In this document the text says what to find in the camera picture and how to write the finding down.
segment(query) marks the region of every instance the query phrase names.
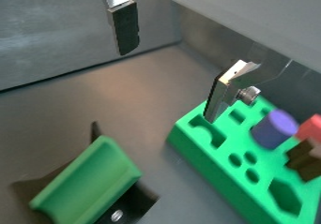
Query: green block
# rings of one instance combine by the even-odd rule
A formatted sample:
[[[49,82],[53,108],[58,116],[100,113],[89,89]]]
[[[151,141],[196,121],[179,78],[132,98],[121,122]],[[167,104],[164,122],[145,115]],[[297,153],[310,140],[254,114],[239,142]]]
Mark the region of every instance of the green block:
[[[141,176],[115,141],[100,136],[29,202],[54,224],[91,224]]]
[[[215,190],[252,224],[311,224],[321,177],[305,183],[287,169],[288,138],[274,150],[260,147],[250,129],[274,106],[259,97],[251,106],[236,101],[210,124],[206,102],[175,123],[168,143],[200,172]]]

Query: gray table surface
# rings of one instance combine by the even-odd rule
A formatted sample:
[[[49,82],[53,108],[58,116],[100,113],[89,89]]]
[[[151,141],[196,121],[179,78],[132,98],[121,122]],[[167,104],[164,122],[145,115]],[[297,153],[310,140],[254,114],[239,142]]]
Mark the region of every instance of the gray table surface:
[[[160,195],[140,224],[244,223],[165,143],[216,74],[199,56],[171,46],[0,94],[0,223],[29,223],[9,185],[78,155],[93,120]]]

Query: screw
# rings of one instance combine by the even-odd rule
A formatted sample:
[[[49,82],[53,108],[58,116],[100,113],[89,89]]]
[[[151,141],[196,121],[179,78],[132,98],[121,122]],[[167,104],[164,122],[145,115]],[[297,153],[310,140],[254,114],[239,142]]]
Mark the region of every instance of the screw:
[[[259,92],[260,91],[258,88],[250,86],[239,91],[236,98],[242,100],[246,103],[246,105],[250,105],[255,100]]]
[[[121,210],[116,210],[113,213],[112,213],[112,215],[111,215],[111,221],[112,222],[116,222],[116,221],[119,221],[119,219],[121,218],[121,216],[123,216],[123,212],[121,212]]]

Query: purple block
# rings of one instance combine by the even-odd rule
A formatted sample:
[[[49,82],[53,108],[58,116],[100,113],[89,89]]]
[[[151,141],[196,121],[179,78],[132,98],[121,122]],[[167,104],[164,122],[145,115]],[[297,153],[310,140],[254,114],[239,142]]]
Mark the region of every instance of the purple block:
[[[274,149],[297,132],[298,124],[282,110],[271,111],[250,130],[256,143]]]

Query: red cube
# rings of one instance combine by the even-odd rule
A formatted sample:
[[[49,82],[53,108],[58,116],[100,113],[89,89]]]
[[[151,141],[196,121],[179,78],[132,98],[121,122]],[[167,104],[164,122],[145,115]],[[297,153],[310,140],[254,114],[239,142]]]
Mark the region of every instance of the red cube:
[[[299,126],[295,133],[295,138],[303,141],[306,138],[313,138],[321,142],[321,115],[313,115]]]

